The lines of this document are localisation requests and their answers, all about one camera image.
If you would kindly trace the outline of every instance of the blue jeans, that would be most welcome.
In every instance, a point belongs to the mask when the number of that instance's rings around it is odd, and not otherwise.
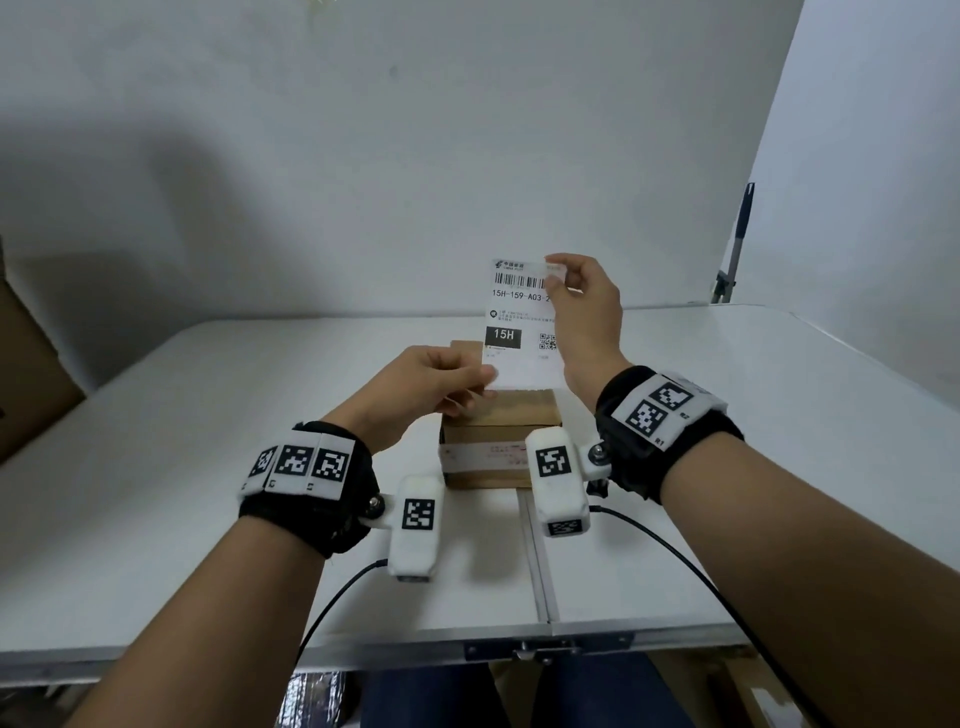
[[[361,728],[509,728],[486,664],[368,676]],[[559,657],[537,686],[531,728],[693,728],[642,652]]]

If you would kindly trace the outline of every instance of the black wristband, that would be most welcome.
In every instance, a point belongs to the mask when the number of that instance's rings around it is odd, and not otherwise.
[[[309,422],[300,423],[293,429],[337,435],[354,441],[340,499],[263,491],[241,501],[239,516],[253,516],[278,525],[314,547],[325,558],[330,558],[334,553],[349,550],[370,532],[357,519],[364,515],[371,498],[380,492],[373,474],[373,459],[367,446],[340,426]]]
[[[743,433],[719,410],[710,410],[689,425],[667,449],[661,450],[613,418],[613,410],[634,389],[656,373],[649,367],[633,367],[615,376],[597,401],[597,431],[612,457],[611,480],[627,491],[660,503],[663,480],[677,461],[694,446],[716,432],[728,432],[743,440]]]

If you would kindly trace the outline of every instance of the black cable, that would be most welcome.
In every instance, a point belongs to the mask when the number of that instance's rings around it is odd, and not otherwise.
[[[820,708],[817,707],[817,704],[810,699],[810,697],[801,689],[801,687],[794,682],[793,678],[790,677],[790,674],[783,669],[780,663],[777,662],[777,659],[770,654],[770,651],[767,649],[766,645],[760,640],[754,630],[750,628],[750,625],[748,625],[747,622],[744,621],[744,619],[740,616],[740,613],[733,608],[733,605],[730,604],[727,599],[720,594],[719,591],[717,591],[717,588],[713,586],[713,582],[707,578],[707,575],[693,565],[693,562],[691,562],[676,548],[672,547],[672,545],[670,545],[652,530],[647,528],[642,523],[634,521],[629,516],[624,516],[619,511],[614,511],[611,508],[606,508],[602,505],[591,505],[590,510],[593,513],[606,513],[610,516],[614,516],[615,518],[619,518],[621,521],[629,523],[631,526],[639,528],[641,531],[647,534],[647,536],[652,538],[654,541],[684,562],[684,566],[693,571],[693,573],[697,575],[697,578],[704,582],[704,585],[717,598],[717,601],[719,601],[720,604],[723,605],[723,608],[730,613],[730,616],[733,617],[733,621],[736,622],[736,625],[743,630],[743,634],[745,634],[747,639],[753,643],[754,647],[756,647],[756,651],[760,653],[760,656],[766,661],[767,665],[770,666],[770,669],[774,671],[774,674],[777,675],[777,678],[783,683],[783,686],[787,688],[800,706],[809,714],[811,718],[813,718],[814,722],[819,725],[820,728],[833,728],[833,723],[830,721],[830,719],[822,710],[820,710]]]
[[[313,633],[316,632],[317,627],[320,626],[320,620],[326,617],[326,613],[333,608],[333,605],[337,603],[337,600],[346,593],[347,589],[356,583],[357,579],[367,573],[367,571],[373,571],[374,569],[380,569],[381,567],[385,566],[387,566],[386,559],[380,559],[378,561],[374,561],[372,564],[367,564],[363,569],[355,573],[351,579],[340,588],[339,592],[333,595],[333,598],[326,603],[324,610],[320,612],[320,616],[314,619],[313,624],[310,625],[310,629],[308,629],[306,632],[306,637],[304,637],[303,642],[300,643],[300,651],[297,653],[297,663],[299,663],[300,658],[303,657],[303,650],[306,649],[306,644],[310,642],[310,638],[313,637]]]

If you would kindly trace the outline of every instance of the wrist strap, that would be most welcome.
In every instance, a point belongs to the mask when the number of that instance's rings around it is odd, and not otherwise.
[[[716,432],[743,433],[727,403],[676,374],[632,367],[615,376],[597,401],[597,430],[612,453],[614,482],[660,503],[670,469]]]
[[[362,441],[337,425],[300,423],[257,456],[239,515],[278,525],[330,558],[369,533],[357,518],[379,492]]]

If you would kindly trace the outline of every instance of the hand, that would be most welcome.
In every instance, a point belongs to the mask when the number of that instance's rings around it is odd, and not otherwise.
[[[409,347],[360,391],[324,417],[360,438],[371,453],[399,442],[414,420],[431,412],[459,417],[474,395],[493,397],[484,387],[496,369],[466,352],[444,347]]]
[[[556,253],[546,260],[566,266],[566,281],[555,276],[546,280],[557,313],[557,348],[564,358],[564,378],[570,391],[593,412],[603,388],[631,366],[620,352],[620,291],[591,257]]]

